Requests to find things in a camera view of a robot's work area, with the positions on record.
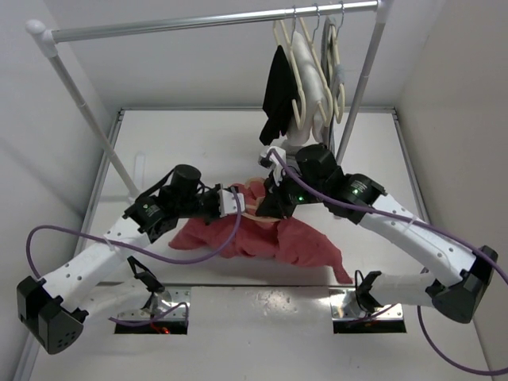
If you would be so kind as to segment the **red t shirt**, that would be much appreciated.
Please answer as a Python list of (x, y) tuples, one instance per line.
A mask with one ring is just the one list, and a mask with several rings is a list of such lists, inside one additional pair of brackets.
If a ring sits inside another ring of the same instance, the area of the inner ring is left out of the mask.
[[(181, 251), (216, 249), (225, 243), (235, 220), (235, 216), (228, 216), (207, 225), (201, 218), (191, 218), (168, 246)], [(235, 237), (220, 256), (263, 258), (299, 267), (330, 267), (338, 283), (352, 283), (344, 269), (341, 250), (326, 235), (294, 217), (259, 223), (242, 214)]]

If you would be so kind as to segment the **beige plastic hanger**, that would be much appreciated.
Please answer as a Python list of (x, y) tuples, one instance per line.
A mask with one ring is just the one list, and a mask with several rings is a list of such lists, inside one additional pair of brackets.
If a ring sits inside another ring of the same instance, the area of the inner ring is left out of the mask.
[(243, 216), (259, 223), (275, 223), (278, 218), (258, 216), (257, 210), (266, 196), (264, 186), (265, 179), (260, 177), (250, 178), (242, 188), (245, 201), (245, 212)]

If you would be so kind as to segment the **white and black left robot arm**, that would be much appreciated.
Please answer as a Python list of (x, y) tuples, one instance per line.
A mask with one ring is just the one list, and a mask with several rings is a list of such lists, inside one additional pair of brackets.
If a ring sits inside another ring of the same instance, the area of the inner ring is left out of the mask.
[(92, 245), (45, 275), (34, 273), (17, 285), (17, 314), (40, 346), (55, 355), (73, 345), (85, 325), (119, 308), (146, 308), (154, 318), (156, 302), (167, 293), (155, 274), (134, 256), (173, 230), (179, 220), (211, 223), (238, 219), (243, 202), (235, 188), (202, 183), (196, 167), (179, 164), (140, 193)]

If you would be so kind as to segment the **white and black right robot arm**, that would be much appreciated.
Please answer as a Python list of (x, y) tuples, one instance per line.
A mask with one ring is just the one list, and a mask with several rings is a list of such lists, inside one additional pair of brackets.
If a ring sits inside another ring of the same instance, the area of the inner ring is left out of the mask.
[(358, 307), (370, 314), (397, 303), (428, 306), (467, 324), (491, 283), (498, 253), (474, 248), (425, 223), (362, 174), (346, 174), (323, 144), (301, 148), (295, 167), (279, 147), (267, 147), (259, 163), (269, 169), (261, 217), (289, 218), (300, 205), (321, 203), (334, 217), (369, 230), (416, 260), (425, 270), (396, 276), (371, 271), (355, 287)]

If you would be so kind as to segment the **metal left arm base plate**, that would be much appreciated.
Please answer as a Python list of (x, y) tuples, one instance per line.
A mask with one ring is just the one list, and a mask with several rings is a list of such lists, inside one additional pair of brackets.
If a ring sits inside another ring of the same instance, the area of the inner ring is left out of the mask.
[(144, 299), (133, 308), (124, 307), (116, 319), (122, 321), (148, 321), (155, 318), (160, 321), (183, 322), (187, 319), (187, 308), (191, 307), (190, 287), (169, 287), (165, 292)]

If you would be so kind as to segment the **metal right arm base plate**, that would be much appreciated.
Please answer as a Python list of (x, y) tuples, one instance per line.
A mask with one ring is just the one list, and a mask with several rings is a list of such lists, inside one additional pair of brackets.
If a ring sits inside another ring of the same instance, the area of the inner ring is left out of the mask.
[(329, 288), (329, 304), (334, 321), (401, 321), (404, 318), (400, 304), (376, 307), (374, 313), (368, 313), (356, 301), (354, 287)]

